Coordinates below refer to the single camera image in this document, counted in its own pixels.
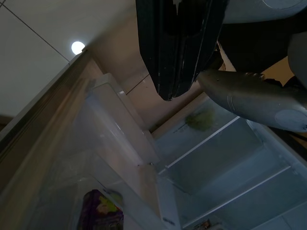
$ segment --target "refrigerator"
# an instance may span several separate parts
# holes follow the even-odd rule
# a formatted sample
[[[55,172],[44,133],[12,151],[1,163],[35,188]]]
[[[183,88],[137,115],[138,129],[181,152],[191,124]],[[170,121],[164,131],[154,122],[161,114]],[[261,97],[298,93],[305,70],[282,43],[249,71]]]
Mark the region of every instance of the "refrigerator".
[[[87,51],[2,130],[0,152],[1,229],[79,229],[92,190],[124,230],[307,229],[302,146],[205,93],[150,133]]]

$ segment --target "open refrigerator door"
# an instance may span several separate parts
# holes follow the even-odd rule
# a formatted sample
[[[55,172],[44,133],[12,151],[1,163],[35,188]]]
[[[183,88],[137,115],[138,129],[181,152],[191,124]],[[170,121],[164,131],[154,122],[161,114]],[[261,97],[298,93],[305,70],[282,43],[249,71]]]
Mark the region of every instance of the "open refrigerator door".
[[[86,197],[99,194],[123,212],[125,230],[170,229],[158,191],[169,203],[172,186],[157,182],[148,132],[112,76],[85,52],[46,94],[1,153],[2,170],[11,166],[2,180],[1,228],[92,229],[80,216]]]

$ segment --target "purple package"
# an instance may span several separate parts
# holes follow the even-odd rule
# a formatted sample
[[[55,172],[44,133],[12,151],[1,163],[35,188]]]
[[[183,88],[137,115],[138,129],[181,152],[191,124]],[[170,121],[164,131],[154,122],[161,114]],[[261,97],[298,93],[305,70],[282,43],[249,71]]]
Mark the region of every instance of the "purple package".
[[[122,196],[109,191],[111,197],[121,202]],[[98,190],[85,194],[78,222],[78,230],[123,230],[124,214]]]

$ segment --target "ceiling light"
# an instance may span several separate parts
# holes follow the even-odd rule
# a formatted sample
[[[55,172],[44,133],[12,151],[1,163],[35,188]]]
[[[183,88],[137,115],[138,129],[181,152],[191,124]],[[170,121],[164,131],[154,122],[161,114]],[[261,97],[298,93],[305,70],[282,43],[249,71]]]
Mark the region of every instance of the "ceiling light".
[[[72,45],[71,45],[71,50],[72,52],[77,55],[77,54],[80,54],[82,53],[82,50],[83,48],[85,47],[85,45],[82,43],[82,42],[74,42]]]

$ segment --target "ceiling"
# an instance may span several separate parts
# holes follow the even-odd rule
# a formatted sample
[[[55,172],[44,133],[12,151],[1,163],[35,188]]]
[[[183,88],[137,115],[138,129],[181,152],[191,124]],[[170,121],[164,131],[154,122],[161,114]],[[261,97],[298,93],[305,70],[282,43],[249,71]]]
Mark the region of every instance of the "ceiling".
[[[74,57],[135,12],[134,0],[0,0],[0,115],[16,116]]]

